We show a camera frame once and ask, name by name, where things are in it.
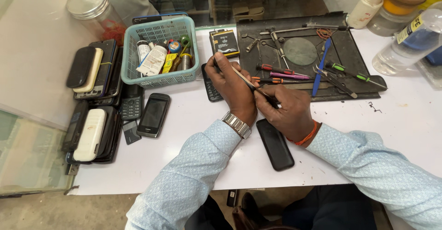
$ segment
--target blue plastic basket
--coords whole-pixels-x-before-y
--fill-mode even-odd
[[[140,77],[136,68],[140,64],[138,57],[137,42],[145,40],[148,42],[163,42],[169,39],[180,39],[186,34],[192,41],[192,63],[191,69],[159,74],[155,76]],[[150,23],[133,25],[127,28],[124,35],[123,63],[121,66],[121,79],[126,84],[138,84],[144,88],[167,86],[195,80],[195,72],[199,68],[198,50],[195,36],[195,23],[190,17],[179,17],[155,21]]]

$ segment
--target white table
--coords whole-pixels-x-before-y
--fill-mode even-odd
[[[212,56],[209,31],[196,32],[201,64]],[[352,34],[370,74],[379,75],[371,61],[391,38],[376,36],[367,29],[352,30]],[[313,118],[344,132],[377,132],[387,147],[399,150],[412,163],[436,176],[442,176],[442,92],[430,86],[415,66],[397,76],[384,76],[384,79],[389,89],[380,93],[380,99],[312,103]],[[113,164],[81,165],[74,180],[74,185],[80,188],[74,190],[73,194],[143,192],[163,166],[179,153],[188,137],[204,131],[229,109],[224,101],[211,103],[207,100],[201,76],[190,83],[146,90],[145,103],[149,95],[155,92],[168,94],[172,99],[160,137],[143,138],[127,146],[123,136]],[[374,112],[369,102],[382,113]],[[214,189],[350,182],[335,167],[304,148],[292,143],[288,143],[288,146],[295,166],[282,172],[274,171],[256,126],[253,126],[251,137],[241,141],[231,154],[227,168],[218,176]]]

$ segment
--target phone keypad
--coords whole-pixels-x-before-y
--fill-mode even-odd
[[[220,95],[220,93],[215,89],[215,87],[212,84],[206,83],[206,91],[207,91],[207,97],[211,102],[223,100],[223,97]]]
[[[125,99],[122,102],[122,119],[133,120],[140,118],[141,109],[140,99]]]

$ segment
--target metal watch strap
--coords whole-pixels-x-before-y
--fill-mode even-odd
[[[222,121],[230,125],[243,139],[246,139],[251,135],[250,127],[231,112],[227,112],[222,118]]]

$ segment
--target light blue patterned shirt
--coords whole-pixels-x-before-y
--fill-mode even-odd
[[[217,120],[191,136],[127,213],[127,230],[183,229],[205,202],[240,142]],[[334,165],[368,197],[420,230],[442,229],[442,179],[386,148],[376,133],[342,133],[326,124],[307,148]]]

